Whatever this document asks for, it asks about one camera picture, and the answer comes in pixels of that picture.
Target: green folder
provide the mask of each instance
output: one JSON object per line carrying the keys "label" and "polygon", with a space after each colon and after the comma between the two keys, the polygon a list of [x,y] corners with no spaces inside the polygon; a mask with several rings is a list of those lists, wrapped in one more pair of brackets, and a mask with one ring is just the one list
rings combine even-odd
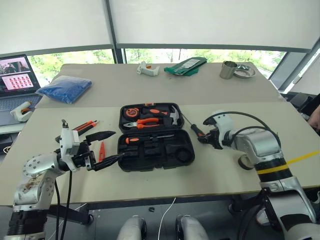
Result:
{"label": "green folder", "polygon": [[191,76],[199,71],[199,67],[205,64],[207,59],[205,57],[191,57],[172,67],[165,67],[164,71],[174,75]]}

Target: white plastic part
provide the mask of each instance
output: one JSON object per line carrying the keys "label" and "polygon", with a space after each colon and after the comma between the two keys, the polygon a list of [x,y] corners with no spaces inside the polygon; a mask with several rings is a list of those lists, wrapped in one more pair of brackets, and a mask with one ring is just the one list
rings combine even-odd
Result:
{"label": "white plastic part", "polygon": [[149,69],[147,68],[147,64],[145,61],[142,61],[138,68],[136,69],[136,73],[137,74],[145,74],[145,75],[148,75],[148,76],[158,76],[159,74],[159,68],[160,66],[157,66],[155,69]]}
{"label": "white plastic part", "polygon": [[31,105],[31,102],[29,101],[25,101],[24,103],[22,103],[21,105],[17,106],[15,109],[13,109],[10,114],[12,116],[14,116],[14,118],[19,121],[19,122],[25,122],[27,121],[31,115],[32,115],[32,111],[29,111],[25,114],[22,114],[21,111],[23,109],[27,109],[29,106]]}
{"label": "white plastic part", "polygon": [[201,223],[190,215],[181,219],[184,240],[209,240],[206,230]]}
{"label": "white plastic part", "polygon": [[[226,112],[226,111],[224,111],[224,110],[214,111],[212,113],[212,115],[218,114],[218,113],[223,113],[223,112]],[[216,124],[214,126],[219,129],[219,144],[221,147],[224,148],[224,146],[222,144],[222,140],[224,139],[227,132],[229,132],[235,128],[234,122],[228,116],[228,114],[222,114],[219,116],[215,116],[213,119],[216,122]]]}
{"label": "white plastic part", "polygon": [[60,151],[61,159],[64,161],[72,172],[76,172],[78,168],[72,161],[72,157],[78,152],[80,146],[79,135],[77,131],[69,128],[62,128],[60,135]]}
{"label": "white plastic part", "polygon": [[129,218],[122,226],[117,240],[141,240],[142,223],[143,219],[138,215]]}

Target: black cable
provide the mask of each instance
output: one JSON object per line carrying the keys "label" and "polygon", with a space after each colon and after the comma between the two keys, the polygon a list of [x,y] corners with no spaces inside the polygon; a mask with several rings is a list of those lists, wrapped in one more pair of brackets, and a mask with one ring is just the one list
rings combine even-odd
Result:
{"label": "black cable", "polygon": [[252,223],[252,221],[255,219],[255,216],[258,214],[258,212],[260,211],[262,206],[263,206],[263,203],[260,204],[260,206],[254,211],[253,215],[250,217],[249,221],[247,222],[246,226],[244,227],[241,240],[245,240],[247,233],[248,233],[248,230],[249,230],[249,226]]}
{"label": "black cable", "polygon": [[255,196],[253,202],[252,202],[252,207],[248,208],[245,213],[243,214],[241,220],[240,220],[240,223],[239,223],[239,227],[238,227],[238,231],[237,231],[237,234],[236,234],[236,239],[237,240],[240,240],[240,234],[241,234],[241,227],[242,227],[242,224],[247,216],[247,214],[249,213],[249,211],[257,204],[257,201],[261,200],[261,198],[263,197],[263,191],[260,190],[260,192]]}
{"label": "black cable", "polygon": [[69,205],[70,205],[71,185],[72,185],[72,171],[70,170],[69,190],[68,190],[68,197],[67,197],[67,200],[66,200],[66,209],[65,209],[65,215],[64,215],[64,220],[63,220],[63,226],[62,226],[60,240],[63,240],[64,236],[65,236],[66,225],[67,225],[67,220],[68,220],[68,210],[69,210]]}
{"label": "black cable", "polygon": [[235,134],[233,134],[233,136],[232,136],[232,138],[231,138],[231,140],[229,142],[229,145],[231,145],[233,143],[233,141],[235,140],[236,136],[240,132],[242,132],[244,130],[248,130],[248,129],[263,129],[263,130],[269,131],[275,137],[279,147],[281,148],[281,142],[280,142],[280,139],[279,139],[278,135],[274,131],[272,131],[270,128],[266,128],[264,126],[247,126],[247,127],[241,128],[240,130],[236,131]]}
{"label": "black cable", "polygon": [[238,114],[238,115],[247,116],[247,117],[249,117],[249,118],[252,118],[252,119],[258,121],[258,122],[261,123],[265,128],[270,129],[270,127],[268,127],[268,125],[267,125],[264,121],[262,121],[261,119],[259,119],[258,117],[253,116],[253,115],[248,114],[248,113],[240,112],[240,111],[223,111],[223,112],[219,112],[219,113],[213,114],[213,115],[211,115],[210,117],[208,117],[206,120],[203,121],[203,123],[206,122],[206,121],[208,121],[208,120],[211,119],[211,118],[214,118],[214,117],[216,117],[216,116],[220,116],[220,115],[223,115],[223,114]]}
{"label": "black cable", "polygon": [[57,181],[54,182],[54,188],[56,193],[56,199],[57,199],[57,206],[56,206],[56,222],[55,222],[55,240],[59,239],[59,208],[60,208],[60,194],[58,189]]}
{"label": "black cable", "polygon": [[278,135],[274,131],[272,131],[270,129],[270,127],[264,121],[262,121],[260,118],[258,118],[256,116],[253,116],[253,115],[245,113],[245,112],[240,112],[240,111],[223,111],[223,112],[219,112],[219,113],[213,114],[210,117],[208,117],[206,120],[203,121],[203,123],[205,123],[206,121],[208,121],[211,118],[214,118],[214,117],[220,116],[220,115],[224,115],[224,114],[238,114],[238,115],[247,116],[249,118],[252,118],[252,119],[258,121],[259,123],[261,123],[265,127],[265,128],[261,128],[260,126],[258,126],[258,127],[251,126],[251,127],[247,127],[247,128],[242,128],[242,129],[240,129],[239,131],[237,131],[234,134],[234,137],[236,136],[237,133],[240,133],[241,131],[244,131],[246,129],[251,129],[251,128],[252,129],[253,128],[264,129],[264,130],[269,131],[270,133],[272,133],[272,135],[275,137],[276,141],[278,142],[279,146],[281,147],[281,142],[280,142],[280,139],[279,139]]}

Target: person's hand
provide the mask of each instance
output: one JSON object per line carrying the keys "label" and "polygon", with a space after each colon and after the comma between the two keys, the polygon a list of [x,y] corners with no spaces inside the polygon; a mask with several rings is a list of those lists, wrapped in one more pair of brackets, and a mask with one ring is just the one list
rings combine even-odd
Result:
{"label": "person's hand", "polygon": [[317,132],[320,132],[320,105],[311,114],[308,124]]}

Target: blue bag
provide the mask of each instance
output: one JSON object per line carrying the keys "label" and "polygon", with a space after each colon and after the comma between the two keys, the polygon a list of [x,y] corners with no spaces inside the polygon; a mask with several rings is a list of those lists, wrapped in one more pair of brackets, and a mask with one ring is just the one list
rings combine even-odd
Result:
{"label": "blue bag", "polygon": [[52,84],[39,88],[36,93],[59,102],[73,104],[91,85],[89,79],[62,75]]}

